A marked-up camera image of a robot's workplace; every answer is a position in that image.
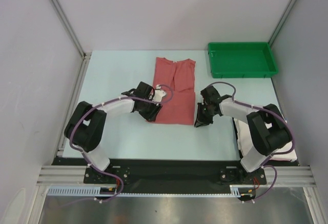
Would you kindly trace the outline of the red t shirt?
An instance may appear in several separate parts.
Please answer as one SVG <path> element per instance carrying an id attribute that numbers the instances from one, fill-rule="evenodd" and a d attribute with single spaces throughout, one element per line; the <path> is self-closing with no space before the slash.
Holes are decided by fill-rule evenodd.
<path id="1" fill-rule="evenodd" d="M 156 124 L 187 125 L 194 123 L 195 112 L 195 65 L 191 59 L 177 62 L 157 57 L 153 86 L 164 84 L 168 97 L 156 116 Z"/>

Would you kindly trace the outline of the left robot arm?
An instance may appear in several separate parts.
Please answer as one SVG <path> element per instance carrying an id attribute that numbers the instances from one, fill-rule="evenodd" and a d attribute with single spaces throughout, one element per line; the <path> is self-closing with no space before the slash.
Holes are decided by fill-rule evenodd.
<path id="1" fill-rule="evenodd" d="M 113 170 L 108 167 L 110 159 L 100 146 L 106 119 L 137 112 L 146 121 L 154 122 L 166 95 L 160 85 L 153 88 L 140 82 L 137 88 L 98 105 L 81 101 L 65 127 L 64 136 L 72 149 L 80 152 L 89 165 L 97 168 L 96 178 L 107 183 L 113 178 Z"/>

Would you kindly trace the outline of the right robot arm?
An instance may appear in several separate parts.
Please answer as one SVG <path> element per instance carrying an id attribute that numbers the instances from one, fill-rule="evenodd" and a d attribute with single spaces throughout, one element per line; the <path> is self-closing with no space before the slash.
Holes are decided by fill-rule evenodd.
<path id="1" fill-rule="evenodd" d="M 213 117 L 229 116 L 248 125 L 252 146 L 240 160 L 241 168 L 236 177 L 248 184 L 255 177 L 255 171 L 283 148 L 293 142 L 293 135 L 279 109 L 274 104 L 264 107 L 253 106 L 235 99 L 232 95 L 220 95 L 213 85 L 201 90 L 202 102 L 197 104 L 194 127 L 205 127 L 213 123 Z"/>

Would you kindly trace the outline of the green plastic tray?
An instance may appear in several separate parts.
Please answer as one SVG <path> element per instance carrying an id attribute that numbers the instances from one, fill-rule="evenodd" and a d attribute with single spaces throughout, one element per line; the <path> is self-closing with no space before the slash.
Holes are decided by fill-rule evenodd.
<path id="1" fill-rule="evenodd" d="M 278 73 L 267 42 L 208 43 L 213 78 L 271 78 Z"/>

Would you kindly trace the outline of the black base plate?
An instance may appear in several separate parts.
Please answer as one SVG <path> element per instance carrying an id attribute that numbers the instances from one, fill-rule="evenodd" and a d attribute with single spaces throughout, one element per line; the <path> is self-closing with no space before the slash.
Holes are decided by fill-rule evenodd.
<path id="1" fill-rule="evenodd" d="M 87 185 L 118 184 L 123 193 L 137 194 L 222 194 L 230 185 L 263 186 L 268 176 L 263 169 L 246 172 L 238 161 L 182 161 L 114 159 L 106 174 L 86 167 Z"/>

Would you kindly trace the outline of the aluminium left corner post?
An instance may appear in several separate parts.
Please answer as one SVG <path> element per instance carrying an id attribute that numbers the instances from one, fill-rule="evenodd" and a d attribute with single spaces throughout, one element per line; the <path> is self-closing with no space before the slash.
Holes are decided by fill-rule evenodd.
<path id="1" fill-rule="evenodd" d="M 49 0 L 52 8 L 54 9 L 59 21 L 61 22 L 64 30 L 66 31 L 70 41 L 72 42 L 74 48 L 76 49 L 76 51 L 78 52 L 78 55 L 84 59 L 86 56 L 85 51 L 83 50 L 81 43 L 69 21 L 69 19 L 66 16 L 66 13 L 64 12 L 60 1 L 59 0 Z"/>

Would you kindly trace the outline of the aluminium corner post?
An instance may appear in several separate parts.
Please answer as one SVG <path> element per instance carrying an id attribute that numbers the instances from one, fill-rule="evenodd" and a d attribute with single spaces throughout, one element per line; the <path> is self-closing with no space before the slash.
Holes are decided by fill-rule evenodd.
<path id="1" fill-rule="evenodd" d="M 76 51 L 78 52 L 78 55 L 84 59 L 86 56 L 85 51 L 83 50 L 81 43 L 69 21 L 69 19 L 66 16 L 66 13 L 64 12 L 60 1 L 59 0 L 49 0 L 52 8 L 54 9 L 59 21 L 61 22 L 64 30 L 66 31 L 70 41 L 72 42 L 74 48 L 76 49 Z"/>
<path id="2" fill-rule="evenodd" d="M 295 5 L 297 4 L 298 0 L 289 0 L 287 3 L 287 6 L 285 7 L 279 21 L 278 24 L 276 25 L 275 29 L 273 30 L 268 44 L 270 47 L 273 46 L 274 42 L 276 41 L 280 31 L 282 30 L 284 24 L 286 23 L 287 19 L 289 18 L 292 10 L 294 9 Z"/>

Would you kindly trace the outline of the aluminium front rail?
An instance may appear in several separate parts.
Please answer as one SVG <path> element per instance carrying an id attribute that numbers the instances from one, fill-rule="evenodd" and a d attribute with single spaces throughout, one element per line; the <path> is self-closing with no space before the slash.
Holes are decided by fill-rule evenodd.
<path id="1" fill-rule="evenodd" d="M 254 173 L 243 173 L 236 168 L 214 167 L 115 167 L 113 174 L 124 183 L 132 184 L 138 180 L 205 181 L 227 185 L 251 185 L 259 182 L 261 186 L 274 183 L 277 187 L 315 187 L 316 183 L 310 167 L 275 167 L 260 169 Z M 105 185 L 115 183 L 114 177 L 95 172 L 87 166 L 43 166 L 37 179 L 38 185 Z"/>

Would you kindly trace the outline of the aluminium right corner post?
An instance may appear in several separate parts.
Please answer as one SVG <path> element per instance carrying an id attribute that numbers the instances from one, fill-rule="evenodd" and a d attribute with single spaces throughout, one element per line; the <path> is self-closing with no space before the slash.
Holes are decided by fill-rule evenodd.
<path id="1" fill-rule="evenodd" d="M 286 23 L 287 19 L 289 18 L 292 10 L 294 9 L 295 5 L 297 4 L 298 0 L 289 0 L 287 3 L 287 6 L 285 7 L 279 21 L 278 24 L 276 25 L 275 29 L 273 30 L 268 44 L 270 47 L 273 46 L 274 42 L 276 41 L 280 31 L 282 30 L 284 24 Z"/>

